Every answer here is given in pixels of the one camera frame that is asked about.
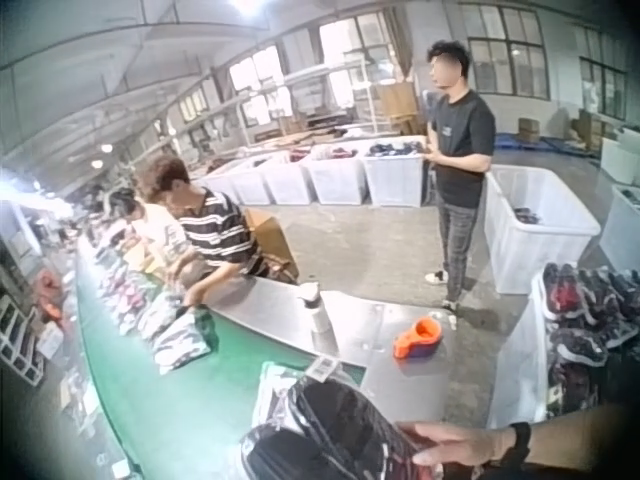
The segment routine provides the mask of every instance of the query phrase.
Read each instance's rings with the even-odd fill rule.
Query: window
[[[575,27],[584,108],[625,118],[627,49],[624,42],[597,30]]]
[[[381,12],[323,25],[320,41],[326,63],[364,59],[367,65],[367,79],[360,68],[329,75],[339,106],[353,105],[356,97],[360,98],[359,92],[365,92],[370,82],[395,82],[395,52]]]
[[[534,12],[461,5],[481,93],[549,98],[547,59]]]
[[[266,82],[282,81],[282,66],[275,46],[265,48],[229,68],[236,92],[259,90]],[[266,95],[256,95],[242,105],[247,125],[267,125],[278,117],[293,115],[291,93],[280,87]]]
[[[195,120],[196,117],[208,108],[202,88],[198,88],[195,92],[180,100],[180,113],[185,123]]]

